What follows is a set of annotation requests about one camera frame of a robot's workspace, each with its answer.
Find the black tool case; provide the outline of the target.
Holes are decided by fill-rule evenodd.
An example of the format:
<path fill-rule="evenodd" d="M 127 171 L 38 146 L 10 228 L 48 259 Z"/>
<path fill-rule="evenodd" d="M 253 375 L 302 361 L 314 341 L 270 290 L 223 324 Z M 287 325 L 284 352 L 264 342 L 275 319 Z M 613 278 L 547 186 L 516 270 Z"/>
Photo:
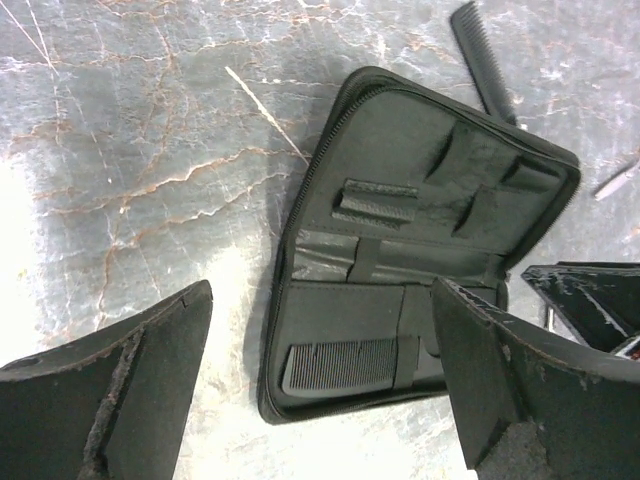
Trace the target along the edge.
<path fill-rule="evenodd" d="M 391 71 L 342 84 L 277 250 L 257 384 L 272 425 L 443 396 L 432 312 L 445 277 L 505 308 L 506 279 L 580 182 L 578 158 Z M 416 337 L 413 383 L 308 399 L 282 388 L 293 345 Z"/>

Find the black comb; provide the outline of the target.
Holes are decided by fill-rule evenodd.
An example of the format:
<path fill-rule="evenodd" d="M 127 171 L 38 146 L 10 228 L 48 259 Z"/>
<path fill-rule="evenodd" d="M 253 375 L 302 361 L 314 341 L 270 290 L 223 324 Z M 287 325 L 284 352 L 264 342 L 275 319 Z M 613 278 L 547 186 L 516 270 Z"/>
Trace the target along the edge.
<path fill-rule="evenodd" d="M 281 388 L 293 397 L 324 399 L 408 387 L 419 351 L 419 339 L 411 336 L 293 345 Z"/>
<path fill-rule="evenodd" d="M 517 126 L 513 103 L 476 3 L 469 1 L 455 10 L 450 25 L 485 111 Z"/>

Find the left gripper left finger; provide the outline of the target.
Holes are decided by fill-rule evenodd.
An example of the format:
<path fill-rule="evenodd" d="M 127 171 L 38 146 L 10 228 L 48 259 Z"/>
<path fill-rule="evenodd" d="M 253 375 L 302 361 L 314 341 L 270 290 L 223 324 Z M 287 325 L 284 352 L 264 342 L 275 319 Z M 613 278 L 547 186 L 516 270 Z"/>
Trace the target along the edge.
<path fill-rule="evenodd" d="M 211 315 L 201 280 L 3 366 L 2 478 L 172 478 Z"/>

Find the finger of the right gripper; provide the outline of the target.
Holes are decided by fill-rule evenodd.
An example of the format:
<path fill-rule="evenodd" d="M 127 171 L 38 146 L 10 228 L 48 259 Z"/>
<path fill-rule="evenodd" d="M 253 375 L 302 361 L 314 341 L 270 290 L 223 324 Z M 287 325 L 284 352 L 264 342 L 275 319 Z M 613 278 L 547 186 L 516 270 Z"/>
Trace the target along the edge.
<path fill-rule="evenodd" d="M 559 262 L 522 273 L 579 343 L 612 355 L 639 358 L 639 265 Z"/>

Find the silver scissors near front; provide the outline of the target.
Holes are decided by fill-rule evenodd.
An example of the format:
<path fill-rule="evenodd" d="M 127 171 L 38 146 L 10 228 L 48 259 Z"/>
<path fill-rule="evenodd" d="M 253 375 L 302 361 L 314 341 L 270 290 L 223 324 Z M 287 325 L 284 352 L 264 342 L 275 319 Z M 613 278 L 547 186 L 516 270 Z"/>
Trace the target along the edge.
<path fill-rule="evenodd" d="M 604 184 L 602 184 L 598 190 L 594 193 L 594 199 L 596 201 L 602 201 L 603 199 L 611 196 L 616 191 L 626 185 L 631 179 L 633 179 L 639 173 L 639 162 L 635 162 L 627 169 L 615 174 Z"/>

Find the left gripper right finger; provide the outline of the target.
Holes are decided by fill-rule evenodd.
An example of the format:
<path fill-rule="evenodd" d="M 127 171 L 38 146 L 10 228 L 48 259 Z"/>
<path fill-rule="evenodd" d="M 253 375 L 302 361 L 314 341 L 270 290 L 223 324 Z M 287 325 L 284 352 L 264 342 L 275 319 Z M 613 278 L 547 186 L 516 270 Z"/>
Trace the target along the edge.
<path fill-rule="evenodd" d="M 446 386 L 480 479 L 636 479 L 639 365 L 433 285 Z"/>

